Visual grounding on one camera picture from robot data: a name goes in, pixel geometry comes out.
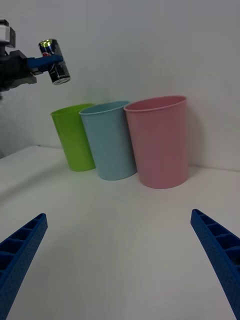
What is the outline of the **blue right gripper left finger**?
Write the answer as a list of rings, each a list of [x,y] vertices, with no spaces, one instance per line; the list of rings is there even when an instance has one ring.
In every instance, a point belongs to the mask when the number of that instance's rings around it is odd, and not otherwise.
[[[0,243],[0,319],[7,318],[47,228],[41,213]]]

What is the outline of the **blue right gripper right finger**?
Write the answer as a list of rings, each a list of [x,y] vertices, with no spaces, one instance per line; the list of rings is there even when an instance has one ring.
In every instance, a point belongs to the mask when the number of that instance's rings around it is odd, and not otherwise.
[[[240,319],[240,239],[198,209],[190,224],[222,286],[235,318]]]

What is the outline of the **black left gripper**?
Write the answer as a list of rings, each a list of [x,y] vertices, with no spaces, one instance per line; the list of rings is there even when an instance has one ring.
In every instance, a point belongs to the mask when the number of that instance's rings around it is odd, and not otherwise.
[[[21,51],[14,50],[0,56],[0,91],[6,92],[25,84],[36,84],[39,75],[64,58],[61,55],[46,55],[38,58],[27,58]]]

